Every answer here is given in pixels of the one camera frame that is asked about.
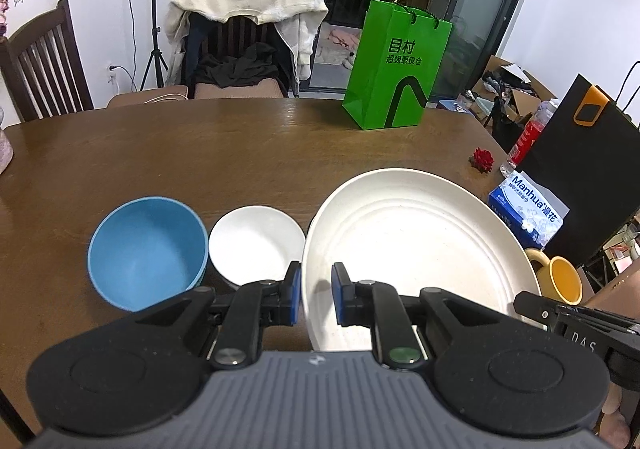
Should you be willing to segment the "person right hand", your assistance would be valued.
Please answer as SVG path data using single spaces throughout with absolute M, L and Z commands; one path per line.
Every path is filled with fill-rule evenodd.
M 630 442 L 630 429 L 620 412 L 622 398 L 622 389 L 614 383 L 609 383 L 598 427 L 598 436 L 616 449 L 625 449 Z

